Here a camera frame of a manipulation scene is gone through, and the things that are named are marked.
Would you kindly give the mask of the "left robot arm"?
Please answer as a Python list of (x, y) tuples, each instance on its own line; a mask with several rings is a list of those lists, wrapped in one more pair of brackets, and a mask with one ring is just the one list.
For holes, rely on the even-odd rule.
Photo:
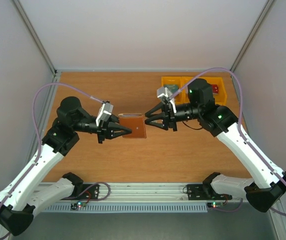
[(57, 118), (41, 140), (35, 155), (17, 175), (0, 191), (0, 227), (9, 234), (23, 233), (33, 219), (45, 208), (59, 200), (80, 198), (86, 190), (83, 180), (68, 172), (48, 188), (35, 193), (49, 171), (59, 163), (79, 141), (79, 132), (96, 134), (101, 144), (132, 132), (120, 125), (112, 114), (113, 105), (103, 102), (98, 116), (92, 116), (81, 106), (77, 97), (63, 99), (57, 109)]

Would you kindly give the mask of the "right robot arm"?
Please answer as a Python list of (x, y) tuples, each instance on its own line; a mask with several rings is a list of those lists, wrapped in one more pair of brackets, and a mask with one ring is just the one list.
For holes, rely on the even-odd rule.
[(178, 122), (197, 120), (201, 129), (228, 147), (251, 175), (237, 178), (214, 172), (203, 180), (205, 196), (212, 199), (226, 194), (247, 200), (262, 213), (272, 209), (286, 192), (286, 171), (258, 148), (228, 107), (215, 103), (212, 86), (205, 79), (190, 82), (187, 94), (189, 102), (176, 105), (173, 94), (166, 87), (159, 88), (160, 102), (145, 113), (145, 124), (176, 131)]

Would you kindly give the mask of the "brown leather card holder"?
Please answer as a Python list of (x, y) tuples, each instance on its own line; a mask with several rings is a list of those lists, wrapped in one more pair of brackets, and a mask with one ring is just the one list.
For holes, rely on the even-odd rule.
[(118, 117), (119, 117), (119, 123), (122, 126), (130, 128), (132, 130), (132, 133), (124, 135), (123, 138), (145, 139), (147, 137), (144, 116), (142, 114), (120, 113)]

